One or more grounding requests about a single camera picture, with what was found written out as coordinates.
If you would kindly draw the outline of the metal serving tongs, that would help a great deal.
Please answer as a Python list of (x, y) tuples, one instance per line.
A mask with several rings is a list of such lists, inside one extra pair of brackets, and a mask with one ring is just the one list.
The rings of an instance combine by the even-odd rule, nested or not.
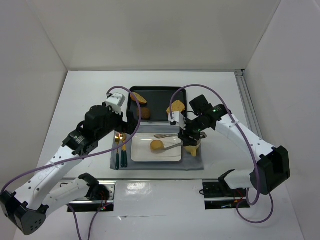
[[(178, 137), (178, 134), (177, 133), (173, 133), (173, 134), (155, 134), (154, 137), (155, 137), (155, 140), (162, 141), (162, 139), (165, 139), (165, 138)], [(152, 152), (168, 151), (168, 150), (183, 146), (183, 142), (179, 141), (179, 140), (176, 141), (176, 142), (169, 142), (169, 143), (163, 142), (163, 143), (164, 143), (164, 149), (163, 150), (152, 151)]]

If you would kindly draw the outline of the round golden bun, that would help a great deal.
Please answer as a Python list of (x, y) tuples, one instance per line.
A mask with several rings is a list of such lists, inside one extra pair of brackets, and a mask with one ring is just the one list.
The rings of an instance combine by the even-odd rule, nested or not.
[(151, 151), (161, 151), (165, 148), (164, 143), (161, 140), (153, 140), (150, 143)]

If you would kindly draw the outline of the dark brown round bread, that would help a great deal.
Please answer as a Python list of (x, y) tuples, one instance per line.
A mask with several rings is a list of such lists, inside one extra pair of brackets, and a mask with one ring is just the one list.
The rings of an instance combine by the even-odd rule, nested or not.
[(151, 112), (147, 107), (141, 107), (140, 110), (137, 109), (137, 116), (141, 116), (143, 120), (149, 120), (151, 117)]

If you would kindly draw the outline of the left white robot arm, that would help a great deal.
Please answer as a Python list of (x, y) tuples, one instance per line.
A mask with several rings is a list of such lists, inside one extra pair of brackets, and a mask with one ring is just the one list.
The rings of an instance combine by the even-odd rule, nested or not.
[(127, 121), (124, 121), (124, 114), (111, 106), (91, 107), (52, 159), (45, 166), (31, 171), (34, 176), (27, 183), (14, 192), (5, 188), (1, 190), (0, 206), (5, 216), (28, 236), (37, 231), (50, 214), (76, 199), (105, 201), (108, 189), (88, 173), (58, 189), (54, 187), (84, 159), (94, 156), (93, 150), (109, 133), (116, 131), (134, 136), (141, 119), (135, 119), (130, 110), (126, 116)]

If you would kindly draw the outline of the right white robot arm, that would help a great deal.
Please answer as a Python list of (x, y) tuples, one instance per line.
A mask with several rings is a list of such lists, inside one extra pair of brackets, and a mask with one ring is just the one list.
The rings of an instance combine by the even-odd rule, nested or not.
[(171, 124), (180, 127), (178, 138), (184, 147), (195, 146), (201, 140), (201, 132), (213, 129), (225, 136), (253, 161), (252, 170), (231, 169), (219, 177), (229, 189), (254, 188), (262, 195), (270, 194), (290, 177), (289, 153), (283, 147), (275, 147), (264, 141), (235, 117), (223, 104), (212, 106), (204, 95), (190, 102), (196, 117), (189, 119), (180, 112), (169, 113)]

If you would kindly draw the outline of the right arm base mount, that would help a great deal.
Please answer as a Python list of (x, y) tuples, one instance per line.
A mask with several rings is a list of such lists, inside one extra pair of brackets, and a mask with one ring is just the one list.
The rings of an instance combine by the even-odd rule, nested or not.
[(247, 191), (244, 188), (230, 189), (218, 181), (204, 181), (199, 194), (204, 197), (206, 210), (235, 209), (237, 204), (244, 201), (239, 207), (250, 208), (246, 202)]

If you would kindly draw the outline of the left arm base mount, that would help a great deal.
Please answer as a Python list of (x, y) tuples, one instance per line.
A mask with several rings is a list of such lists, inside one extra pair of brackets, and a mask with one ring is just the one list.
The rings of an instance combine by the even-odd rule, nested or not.
[(76, 213), (93, 213), (101, 208), (101, 212), (114, 211), (116, 183), (100, 181), (97, 193), (90, 198), (81, 197), (69, 203)]

